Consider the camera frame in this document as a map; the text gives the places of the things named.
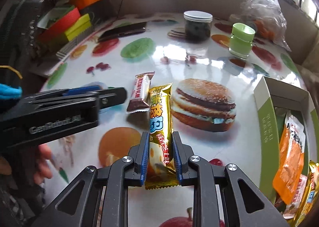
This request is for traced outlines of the person left hand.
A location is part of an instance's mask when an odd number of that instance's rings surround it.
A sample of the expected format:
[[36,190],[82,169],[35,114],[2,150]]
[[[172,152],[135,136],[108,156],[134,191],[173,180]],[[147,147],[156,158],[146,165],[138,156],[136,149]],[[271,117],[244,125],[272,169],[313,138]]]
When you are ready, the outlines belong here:
[[35,184],[40,185],[45,179],[52,178],[52,172],[48,166],[47,160],[52,156],[51,149],[47,144],[41,144],[36,150],[36,171],[33,175]]

